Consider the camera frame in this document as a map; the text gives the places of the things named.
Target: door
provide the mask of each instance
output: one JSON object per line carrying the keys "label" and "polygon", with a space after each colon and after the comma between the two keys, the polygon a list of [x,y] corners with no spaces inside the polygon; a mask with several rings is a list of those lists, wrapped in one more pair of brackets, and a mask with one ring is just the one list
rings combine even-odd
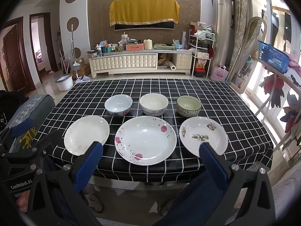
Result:
{"label": "door", "polygon": [[51,69],[53,71],[58,71],[58,65],[56,63],[55,53],[52,44],[50,13],[44,13],[44,31],[45,31],[45,41],[46,41],[48,59],[49,59]]}
{"label": "door", "polygon": [[29,86],[21,64],[18,47],[17,25],[15,25],[4,37],[3,48],[7,72],[14,91],[22,90],[24,94],[29,93]]}

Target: pink flower pattern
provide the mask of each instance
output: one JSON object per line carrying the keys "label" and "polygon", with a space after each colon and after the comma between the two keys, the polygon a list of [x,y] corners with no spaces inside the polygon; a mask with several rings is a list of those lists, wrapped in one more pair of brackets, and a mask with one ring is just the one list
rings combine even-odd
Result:
{"label": "pink flower pattern", "polygon": [[140,158],[143,158],[142,154],[136,154],[134,157],[137,161],[141,160]]}
{"label": "pink flower pattern", "polygon": [[121,143],[120,138],[119,137],[115,137],[115,142],[118,143],[118,144],[120,144]]}
{"label": "pink flower pattern", "polygon": [[167,131],[167,127],[166,126],[162,126],[161,127],[161,131],[164,133],[164,132],[166,132]]}

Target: screw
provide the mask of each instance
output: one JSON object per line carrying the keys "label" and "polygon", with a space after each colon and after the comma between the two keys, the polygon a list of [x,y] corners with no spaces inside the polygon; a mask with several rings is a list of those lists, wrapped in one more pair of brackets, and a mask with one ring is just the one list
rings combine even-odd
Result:
{"label": "screw", "polygon": [[265,174],[265,173],[266,173],[266,170],[262,167],[262,168],[259,168],[259,172],[260,172],[261,174]]}
{"label": "screw", "polygon": [[232,164],[232,165],[231,165],[231,169],[232,169],[233,171],[238,171],[239,165],[237,165],[237,164]]}
{"label": "screw", "polygon": [[66,164],[63,166],[63,170],[65,170],[65,171],[70,170],[70,168],[71,168],[70,164]]}
{"label": "screw", "polygon": [[42,169],[42,168],[39,168],[39,169],[37,170],[37,174],[40,175],[40,174],[42,174],[42,173],[43,173],[43,169]]}
{"label": "screw", "polygon": [[31,168],[31,170],[35,170],[37,168],[37,165],[36,164],[31,164],[30,168]]}

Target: black and white checkered tablecloth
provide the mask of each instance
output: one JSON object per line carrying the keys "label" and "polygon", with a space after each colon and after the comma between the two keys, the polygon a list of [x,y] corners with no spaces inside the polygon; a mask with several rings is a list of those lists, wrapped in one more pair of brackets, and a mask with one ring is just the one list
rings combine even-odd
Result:
{"label": "black and white checkered tablecloth", "polygon": [[[114,138],[125,121],[144,115],[139,106],[139,98],[150,92],[161,93],[169,99],[168,108],[161,118],[175,129],[178,143],[165,161],[153,166],[138,166],[130,164],[118,154]],[[112,117],[105,110],[105,101],[116,94],[128,94],[133,99],[131,111],[124,118]],[[180,125],[186,118],[176,113],[176,100],[187,94],[200,99],[202,109],[199,116],[209,117],[224,127],[229,137],[228,148],[224,153],[228,161],[235,161],[243,169],[247,169],[255,161],[271,167],[273,144],[263,125],[227,84],[206,80],[128,79],[77,84],[49,114],[35,140],[43,138],[51,130],[61,129],[65,135],[67,128],[79,118],[99,115],[109,123],[110,134],[95,175],[142,182],[191,179],[204,166],[199,158],[183,146],[179,138]],[[63,142],[56,146],[51,156],[61,165],[73,163],[76,159],[76,156],[65,149]]]}

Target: blue basket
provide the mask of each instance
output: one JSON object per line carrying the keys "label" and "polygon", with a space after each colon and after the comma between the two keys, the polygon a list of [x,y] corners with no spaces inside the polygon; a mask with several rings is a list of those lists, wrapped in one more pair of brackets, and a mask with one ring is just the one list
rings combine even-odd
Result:
{"label": "blue basket", "polygon": [[287,72],[290,58],[283,52],[279,51],[275,47],[266,44],[262,41],[259,42],[258,58],[280,73],[284,74]]}

